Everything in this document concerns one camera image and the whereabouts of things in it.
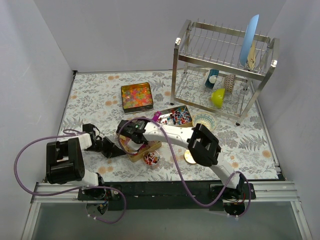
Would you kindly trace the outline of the gold tin with pale candies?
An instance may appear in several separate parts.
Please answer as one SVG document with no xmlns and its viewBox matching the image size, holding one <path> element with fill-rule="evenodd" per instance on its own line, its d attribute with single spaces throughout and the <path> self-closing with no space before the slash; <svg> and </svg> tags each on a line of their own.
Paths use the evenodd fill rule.
<svg viewBox="0 0 320 240">
<path fill-rule="evenodd" d="M 127 156 L 129 157 L 130 161 L 135 163 L 138 160 L 142 159 L 144 155 L 148 154 L 149 152 L 157 151 L 161 146 L 162 143 L 160 141 L 148 141 L 147 143 L 135 143 L 129 137 L 119 135 L 120 143 L 125 149 Z"/>
</svg>

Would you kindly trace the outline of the clear glass jar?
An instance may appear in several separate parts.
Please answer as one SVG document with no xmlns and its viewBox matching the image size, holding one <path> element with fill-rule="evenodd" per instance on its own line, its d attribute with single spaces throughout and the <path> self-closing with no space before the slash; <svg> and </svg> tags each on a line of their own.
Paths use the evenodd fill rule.
<svg viewBox="0 0 320 240">
<path fill-rule="evenodd" d="M 161 157 L 157 150 L 147 151 L 142 157 L 142 161 L 150 169 L 157 168 L 159 165 L 160 159 Z"/>
</svg>

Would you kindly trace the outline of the magenta plastic scoop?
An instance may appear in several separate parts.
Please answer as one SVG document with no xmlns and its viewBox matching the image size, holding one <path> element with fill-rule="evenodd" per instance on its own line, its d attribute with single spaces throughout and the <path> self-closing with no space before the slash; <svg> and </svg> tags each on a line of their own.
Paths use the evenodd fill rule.
<svg viewBox="0 0 320 240">
<path fill-rule="evenodd" d="M 153 116 L 153 118 L 152 118 L 152 120 L 155 121 L 155 122 L 157 122 L 158 119 L 160 118 L 160 115 L 161 115 L 161 114 L 162 114 L 162 113 L 161 113 L 160 111 L 156 111 L 155 114 L 154 114 L 154 116 Z"/>
</svg>

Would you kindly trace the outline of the gold tin with jelly candies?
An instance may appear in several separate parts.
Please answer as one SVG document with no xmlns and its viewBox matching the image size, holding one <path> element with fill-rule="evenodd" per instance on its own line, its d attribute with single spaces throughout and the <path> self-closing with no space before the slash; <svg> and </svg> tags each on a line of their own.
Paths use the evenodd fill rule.
<svg viewBox="0 0 320 240">
<path fill-rule="evenodd" d="M 149 82 L 123 85 L 120 88 L 124 113 L 144 112 L 154 108 L 153 95 Z"/>
</svg>

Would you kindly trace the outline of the gold tin with lollipops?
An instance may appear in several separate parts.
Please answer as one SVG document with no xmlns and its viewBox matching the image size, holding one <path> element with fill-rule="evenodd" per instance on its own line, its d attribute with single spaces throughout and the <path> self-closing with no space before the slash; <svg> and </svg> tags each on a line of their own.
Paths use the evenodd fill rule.
<svg viewBox="0 0 320 240">
<path fill-rule="evenodd" d="M 192 127 L 193 119 L 186 105 L 162 110 L 157 120 L 159 124 L 168 126 Z"/>
</svg>

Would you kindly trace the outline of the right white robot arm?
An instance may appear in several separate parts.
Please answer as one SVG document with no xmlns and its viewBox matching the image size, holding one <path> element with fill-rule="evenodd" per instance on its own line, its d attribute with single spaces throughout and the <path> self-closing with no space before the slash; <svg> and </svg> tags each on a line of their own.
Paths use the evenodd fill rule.
<svg viewBox="0 0 320 240">
<path fill-rule="evenodd" d="M 156 123 L 148 118 L 122 120 L 116 133 L 132 140 L 136 145 L 151 141 L 168 143 L 189 150 L 193 160 L 209 167 L 221 180 L 226 199 L 237 199 L 245 192 L 245 181 L 225 160 L 219 140 L 203 124 L 180 127 Z"/>
</svg>

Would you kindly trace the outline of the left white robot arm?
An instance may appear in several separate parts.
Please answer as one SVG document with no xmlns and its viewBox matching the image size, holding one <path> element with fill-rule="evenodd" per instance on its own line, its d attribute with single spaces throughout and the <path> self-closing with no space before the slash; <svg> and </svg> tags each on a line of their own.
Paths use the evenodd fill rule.
<svg viewBox="0 0 320 240">
<path fill-rule="evenodd" d="M 82 134 L 77 133 L 64 141 L 49 142 L 46 145 L 47 181 L 50 184 L 90 186 L 89 194 L 95 200 L 101 200 L 107 193 L 103 178 L 99 173 L 85 168 L 83 151 L 101 153 L 108 159 L 126 154 L 107 137 L 100 135 L 95 125 L 84 124 Z"/>
</svg>

